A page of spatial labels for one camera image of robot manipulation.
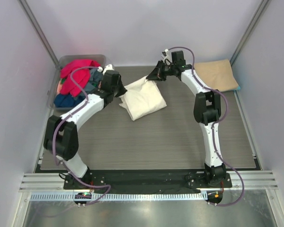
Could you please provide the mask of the white t shirt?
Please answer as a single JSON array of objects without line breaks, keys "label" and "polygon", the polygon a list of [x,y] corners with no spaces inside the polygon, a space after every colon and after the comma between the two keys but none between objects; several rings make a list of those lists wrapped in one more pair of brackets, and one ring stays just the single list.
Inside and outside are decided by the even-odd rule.
[{"label": "white t shirt", "polygon": [[125,86],[127,92],[120,96],[121,103],[132,121],[159,111],[167,106],[156,82],[146,77]]}]

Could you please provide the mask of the clear plastic bin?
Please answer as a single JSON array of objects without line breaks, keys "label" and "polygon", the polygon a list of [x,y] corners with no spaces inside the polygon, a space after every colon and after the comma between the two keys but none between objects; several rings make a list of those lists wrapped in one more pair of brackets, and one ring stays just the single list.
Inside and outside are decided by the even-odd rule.
[{"label": "clear plastic bin", "polygon": [[54,110],[70,110],[97,86],[100,72],[110,60],[103,54],[65,55],[58,61],[50,89],[47,106]]}]

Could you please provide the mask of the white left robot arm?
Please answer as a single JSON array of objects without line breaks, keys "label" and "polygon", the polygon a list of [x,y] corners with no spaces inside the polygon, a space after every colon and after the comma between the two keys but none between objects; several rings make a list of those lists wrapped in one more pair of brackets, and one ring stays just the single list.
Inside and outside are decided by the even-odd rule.
[{"label": "white left robot arm", "polygon": [[100,112],[115,97],[127,92],[118,71],[107,70],[100,88],[88,94],[76,107],[61,116],[52,115],[44,136],[44,148],[52,153],[56,164],[62,164],[80,184],[90,187],[91,174],[78,154],[78,131],[93,115]]}]

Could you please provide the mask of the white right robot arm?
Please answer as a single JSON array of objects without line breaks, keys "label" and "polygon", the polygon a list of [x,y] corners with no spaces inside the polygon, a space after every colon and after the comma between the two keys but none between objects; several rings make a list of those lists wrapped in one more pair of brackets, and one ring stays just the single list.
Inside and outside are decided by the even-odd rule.
[{"label": "white right robot arm", "polygon": [[226,178],[226,166],[222,161],[219,142],[219,120],[221,111],[221,93],[206,85],[197,75],[194,64],[187,64],[183,51],[162,52],[163,59],[146,77],[148,81],[166,81],[168,76],[177,77],[195,96],[194,119],[202,130],[205,161],[204,181],[208,186],[222,186]]}]

